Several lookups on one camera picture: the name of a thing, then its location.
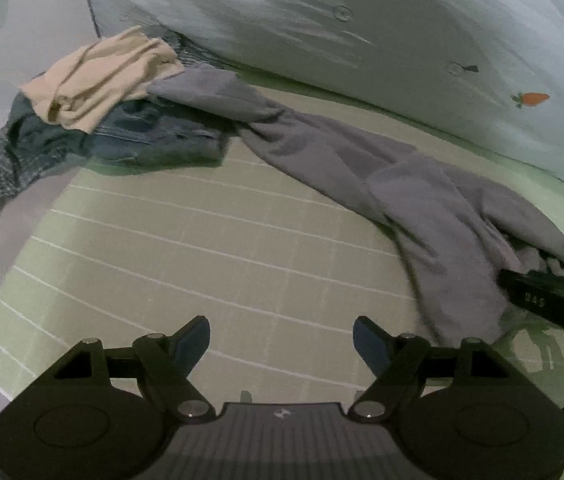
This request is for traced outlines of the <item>grey sweatpants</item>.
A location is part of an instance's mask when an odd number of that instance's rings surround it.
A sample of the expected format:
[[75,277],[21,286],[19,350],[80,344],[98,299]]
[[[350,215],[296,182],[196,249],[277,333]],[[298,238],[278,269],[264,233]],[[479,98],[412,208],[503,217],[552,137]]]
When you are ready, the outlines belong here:
[[269,165],[385,226],[439,342],[488,342],[517,322],[501,270],[564,276],[564,233],[506,186],[438,162],[410,144],[272,101],[208,65],[152,82],[148,92],[235,123]]

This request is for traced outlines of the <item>blue denim jeans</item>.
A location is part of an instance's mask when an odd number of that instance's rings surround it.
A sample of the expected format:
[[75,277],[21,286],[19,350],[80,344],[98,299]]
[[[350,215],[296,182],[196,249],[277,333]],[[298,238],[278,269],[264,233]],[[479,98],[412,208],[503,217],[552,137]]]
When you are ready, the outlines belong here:
[[91,133],[44,122],[19,94],[6,123],[5,155],[17,177],[41,177],[68,159],[154,169],[223,161],[227,119],[158,98],[120,102]]

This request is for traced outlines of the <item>light blue carrot print sheet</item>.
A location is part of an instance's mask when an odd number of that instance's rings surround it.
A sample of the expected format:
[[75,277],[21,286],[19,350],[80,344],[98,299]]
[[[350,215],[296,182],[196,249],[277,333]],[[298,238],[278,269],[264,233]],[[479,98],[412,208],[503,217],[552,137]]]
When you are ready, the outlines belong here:
[[564,180],[564,0],[89,0],[99,32],[385,108]]

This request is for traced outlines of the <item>beige cloth garment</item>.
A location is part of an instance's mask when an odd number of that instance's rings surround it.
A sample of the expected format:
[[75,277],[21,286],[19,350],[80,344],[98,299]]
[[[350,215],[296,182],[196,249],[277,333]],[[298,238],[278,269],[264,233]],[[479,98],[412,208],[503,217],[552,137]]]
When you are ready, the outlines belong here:
[[47,124],[91,133],[117,104],[145,98],[153,80],[183,70],[166,41],[137,26],[79,48],[20,91]]

